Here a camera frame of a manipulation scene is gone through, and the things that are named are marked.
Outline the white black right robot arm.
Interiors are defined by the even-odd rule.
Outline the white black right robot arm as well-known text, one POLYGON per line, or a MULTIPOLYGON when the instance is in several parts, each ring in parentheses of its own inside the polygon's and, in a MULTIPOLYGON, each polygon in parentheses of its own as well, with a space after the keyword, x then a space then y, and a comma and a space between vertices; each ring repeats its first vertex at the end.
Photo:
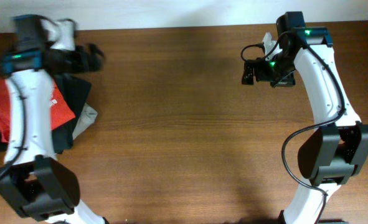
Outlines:
POLYGON ((258 48, 264 55, 245 59, 242 83, 291 87, 299 73, 314 119, 308 126, 311 135, 298 151, 298 188, 278 221, 320 223, 331 196, 361 171, 367 159, 368 124, 361 121, 344 91, 326 28, 281 27, 276 40, 266 34, 258 48))

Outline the orange soccer t-shirt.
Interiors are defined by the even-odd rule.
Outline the orange soccer t-shirt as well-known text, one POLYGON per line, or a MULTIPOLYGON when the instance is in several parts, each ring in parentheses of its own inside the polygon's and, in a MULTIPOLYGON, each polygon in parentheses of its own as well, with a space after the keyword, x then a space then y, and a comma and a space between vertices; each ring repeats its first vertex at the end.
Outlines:
MULTIPOLYGON (((51 128, 52 130, 75 118, 75 114, 68 107, 56 82, 50 99, 51 128)), ((0 132, 1 142, 7 143, 10 133, 10 101, 6 83, 0 78, 0 132)))

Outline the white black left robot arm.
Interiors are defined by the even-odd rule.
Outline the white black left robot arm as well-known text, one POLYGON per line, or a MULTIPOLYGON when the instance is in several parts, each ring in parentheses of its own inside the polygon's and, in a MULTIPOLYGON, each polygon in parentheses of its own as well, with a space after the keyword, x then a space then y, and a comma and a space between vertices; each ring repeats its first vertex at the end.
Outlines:
POLYGON ((81 200, 77 176, 57 161, 49 102, 55 73, 94 72, 105 58, 95 45, 86 52, 31 48, 7 53, 1 71, 11 103, 11 132, 0 167, 0 195, 21 217, 48 223, 106 223, 81 200))

